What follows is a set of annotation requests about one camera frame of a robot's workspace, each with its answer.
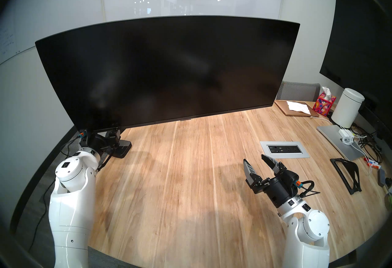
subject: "white canister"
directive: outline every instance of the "white canister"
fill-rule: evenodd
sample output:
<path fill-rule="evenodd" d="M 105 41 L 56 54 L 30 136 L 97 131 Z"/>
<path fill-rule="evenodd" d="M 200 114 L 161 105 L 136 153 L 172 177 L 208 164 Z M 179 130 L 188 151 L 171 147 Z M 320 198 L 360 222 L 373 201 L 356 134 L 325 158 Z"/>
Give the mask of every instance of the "white canister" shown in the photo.
<path fill-rule="evenodd" d="M 349 88 L 344 89 L 332 114 L 332 120 L 343 128 L 350 128 L 364 100 L 361 93 Z"/>

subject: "tissue box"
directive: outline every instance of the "tissue box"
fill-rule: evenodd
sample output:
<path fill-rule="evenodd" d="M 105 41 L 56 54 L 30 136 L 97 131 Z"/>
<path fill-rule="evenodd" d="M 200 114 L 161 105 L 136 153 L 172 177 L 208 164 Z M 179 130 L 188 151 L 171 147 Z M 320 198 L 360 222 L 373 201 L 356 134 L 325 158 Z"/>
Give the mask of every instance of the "tissue box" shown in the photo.
<path fill-rule="evenodd" d="M 329 109 L 331 109 L 332 104 L 334 103 L 336 96 L 331 96 L 331 100 L 325 100 L 324 99 L 325 92 L 322 92 L 318 99 L 316 100 L 313 110 L 315 110 L 317 113 L 326 116 L 329 112 Z"/>

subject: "gray chair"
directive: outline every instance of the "gray chair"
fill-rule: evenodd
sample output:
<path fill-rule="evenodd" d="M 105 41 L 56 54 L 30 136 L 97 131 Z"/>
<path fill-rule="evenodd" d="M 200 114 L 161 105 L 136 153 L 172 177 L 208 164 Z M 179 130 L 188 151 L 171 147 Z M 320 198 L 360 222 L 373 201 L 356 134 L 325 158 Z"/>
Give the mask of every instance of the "gray chair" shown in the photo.
<path fill-rule="evenodd" d="M 320 95 L 319 83 L 282 81 L 276 99 L 316 101 Z"/>

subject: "electrical outlet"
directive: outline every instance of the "electrical outlet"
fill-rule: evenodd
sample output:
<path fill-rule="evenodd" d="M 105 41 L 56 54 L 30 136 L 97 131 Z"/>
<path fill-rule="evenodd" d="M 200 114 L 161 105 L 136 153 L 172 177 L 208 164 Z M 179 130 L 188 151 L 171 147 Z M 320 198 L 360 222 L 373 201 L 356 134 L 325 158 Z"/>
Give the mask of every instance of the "electrical outlet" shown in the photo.
<path fill-rule="evenodd" d="M 268 148 L 270 149 L 271 153 L 302 153 L 297 145 L 268 145 Z"/>
<path fill-rule="evenodd" d="M 261 141 L 265 155 L 272 158 L 307 158 L 310 157 L 299 141 Z"/>

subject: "tissue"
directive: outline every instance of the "tissue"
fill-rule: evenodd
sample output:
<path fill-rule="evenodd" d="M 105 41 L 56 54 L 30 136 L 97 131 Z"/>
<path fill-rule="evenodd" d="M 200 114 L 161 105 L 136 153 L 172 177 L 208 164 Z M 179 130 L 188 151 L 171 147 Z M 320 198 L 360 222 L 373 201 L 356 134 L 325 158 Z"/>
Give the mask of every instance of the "tissue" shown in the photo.
<path fill-rule="evenodd" d="M 325 92 L 324 99 L 325 100 L 331 100 L 332 94 L 331 94 L 331 91 L 329 91 L 329 88 L 326 88 L 326 87 L 322 87 L 322 88 L 323 88 L 323 90 Z"/>
<path fill-rule="evenodd" d="M 296 103 L 292 101 L 287 101 L 288 109 L 292 111 L 297 111 L 297 112 L 304 112 L 306 114 L 311 115 L 311 112 L 309 111 L 309 108 L 307 105 L 303 105 L 301 103 Z"/>

